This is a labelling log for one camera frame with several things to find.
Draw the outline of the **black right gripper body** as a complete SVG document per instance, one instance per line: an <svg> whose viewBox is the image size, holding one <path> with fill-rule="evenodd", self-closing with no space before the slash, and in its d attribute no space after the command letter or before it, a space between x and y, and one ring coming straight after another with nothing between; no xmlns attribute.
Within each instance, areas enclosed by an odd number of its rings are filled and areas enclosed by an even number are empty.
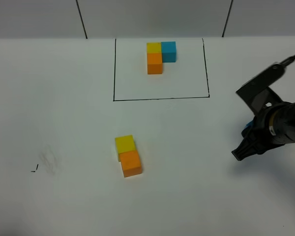
<svg viewBox="0 0 295 236"><path fill-rule="evenodd" d="M281 103L263 109L241 135L243 139L247 137L273 144L273 148L295 143L295 103Z"/></svg>

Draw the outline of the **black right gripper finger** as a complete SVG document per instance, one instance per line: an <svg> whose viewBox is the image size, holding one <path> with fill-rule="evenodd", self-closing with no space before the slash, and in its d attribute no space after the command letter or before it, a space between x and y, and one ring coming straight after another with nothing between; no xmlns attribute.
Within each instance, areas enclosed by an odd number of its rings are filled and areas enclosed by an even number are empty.
<svg viewBox="0 0 295 236"><path fill-rule="evenodd" d="M242 161L246 157L256 154L261 155L272 148L273 144L264 143L262 140L253 141L246 137L242 140L239 146L232 151L232 154L238 161Z"/></svg>

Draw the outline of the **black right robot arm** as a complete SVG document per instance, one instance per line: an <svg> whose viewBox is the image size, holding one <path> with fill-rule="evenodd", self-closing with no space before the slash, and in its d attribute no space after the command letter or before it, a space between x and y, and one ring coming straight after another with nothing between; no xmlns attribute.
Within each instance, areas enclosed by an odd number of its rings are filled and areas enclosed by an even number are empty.
<svg viewBox="0 0 295 236"><path fill-rule="evenodd" d="M232 151L238 161L295 143L295 103L282 102L261 109L241 135L243 140Z"/></svg>

